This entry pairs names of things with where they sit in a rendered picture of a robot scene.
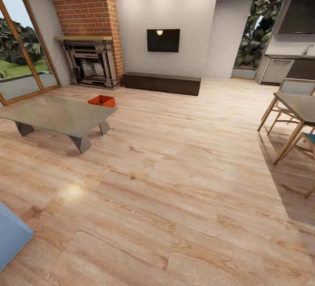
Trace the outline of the storage box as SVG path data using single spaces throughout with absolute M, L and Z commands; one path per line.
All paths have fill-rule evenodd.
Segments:
M 88 103 L 92 105 L 101 105 L 101 106 L 112 107 L 112 108 L 116 106 L 114 97 L 103 96 L 103 95 L 99 95 L 89 100 Z

